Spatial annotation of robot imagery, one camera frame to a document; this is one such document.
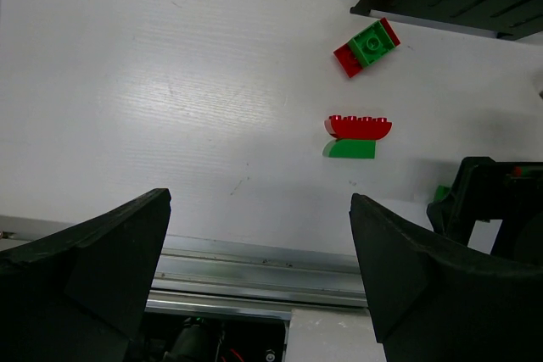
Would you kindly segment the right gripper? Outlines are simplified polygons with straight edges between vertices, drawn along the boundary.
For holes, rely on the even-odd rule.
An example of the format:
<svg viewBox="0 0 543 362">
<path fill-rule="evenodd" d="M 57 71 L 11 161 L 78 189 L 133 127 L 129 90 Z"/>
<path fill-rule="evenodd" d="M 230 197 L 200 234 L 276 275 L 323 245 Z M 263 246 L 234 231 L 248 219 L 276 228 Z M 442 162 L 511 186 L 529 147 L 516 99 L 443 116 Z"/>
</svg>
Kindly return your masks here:
<svg viewBox="0 0 543 362">
<path fill-rule="evenodd" d="M 542 163 L 467 157 L 447 196 L 427 207 L 435 233 L 467 246 L 478 220 L 500 220 L 490 254 L 520 260 L 521 232 L 542 212 Z"/>
</svg>

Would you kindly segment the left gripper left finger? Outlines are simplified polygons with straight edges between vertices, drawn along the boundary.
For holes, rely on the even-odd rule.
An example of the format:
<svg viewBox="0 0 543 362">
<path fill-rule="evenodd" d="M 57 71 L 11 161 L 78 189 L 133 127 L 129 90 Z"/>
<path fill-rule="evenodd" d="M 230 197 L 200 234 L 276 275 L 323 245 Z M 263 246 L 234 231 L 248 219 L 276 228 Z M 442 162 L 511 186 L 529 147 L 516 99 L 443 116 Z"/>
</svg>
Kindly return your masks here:
<svg viewBox="0 0 543 362">
<path fill-rule="evenodd" d="M 3 361 L 121 361 L 137 335 L 171 217 L 156 188 L 1 253 Z"/>
</svg>

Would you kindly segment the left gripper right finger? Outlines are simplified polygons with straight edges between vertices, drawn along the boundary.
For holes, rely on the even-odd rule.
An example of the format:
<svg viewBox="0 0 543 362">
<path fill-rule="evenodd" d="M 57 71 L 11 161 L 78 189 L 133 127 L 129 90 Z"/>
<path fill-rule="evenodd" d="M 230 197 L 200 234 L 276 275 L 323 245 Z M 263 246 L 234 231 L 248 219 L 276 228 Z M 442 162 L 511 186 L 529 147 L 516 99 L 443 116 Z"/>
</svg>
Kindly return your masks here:
<svg viewBox="0 0 543 362">
<path fill-rule="evenodd" d="M 541 360 L 540 267 L 468 248 L 361 194 L 350 224 L 387 360 Z"/>
</svg>

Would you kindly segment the green lego plate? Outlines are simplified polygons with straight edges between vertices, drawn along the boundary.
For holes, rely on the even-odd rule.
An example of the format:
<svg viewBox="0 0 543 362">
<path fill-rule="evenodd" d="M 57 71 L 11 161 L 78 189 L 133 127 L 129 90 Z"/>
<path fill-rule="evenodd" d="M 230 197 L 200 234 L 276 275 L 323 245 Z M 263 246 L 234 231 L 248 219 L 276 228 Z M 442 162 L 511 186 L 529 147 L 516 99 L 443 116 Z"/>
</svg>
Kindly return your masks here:
<svg viewBox="0 0 543 362">
<path fill-rule="evenodd" d="M 434 192 L 433 201 L 436 202 L 436 201 L 440 201 L 444 199 L 447 196 L 447 194 L 450 192 L 450 190 L 451 188 L 448 186 L 438 185 Z"/>
</svg>

